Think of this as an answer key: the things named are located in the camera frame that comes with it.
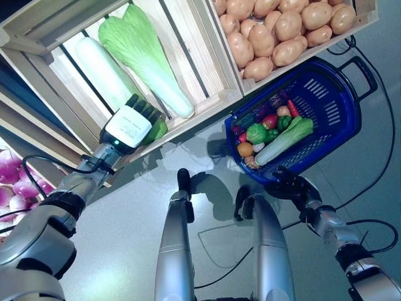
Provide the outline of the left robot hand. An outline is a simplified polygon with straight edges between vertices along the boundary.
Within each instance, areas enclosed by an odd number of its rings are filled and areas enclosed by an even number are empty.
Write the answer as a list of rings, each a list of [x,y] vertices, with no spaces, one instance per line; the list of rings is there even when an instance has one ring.
[[[127,156],[162,138],[167,131],[165,114],[134,93],[102,128],[99,143],[110,144]]]

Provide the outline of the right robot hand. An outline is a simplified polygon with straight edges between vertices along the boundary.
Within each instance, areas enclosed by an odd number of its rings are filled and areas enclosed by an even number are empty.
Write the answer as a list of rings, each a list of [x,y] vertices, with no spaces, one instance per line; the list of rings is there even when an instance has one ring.
[[[312,183],[284,166],[279,166],[273,176],[276,181],[264,186],[266,192],[278,199],[291,200],[298,211],[306,209],[312,201],[321,202],[321,196]]]

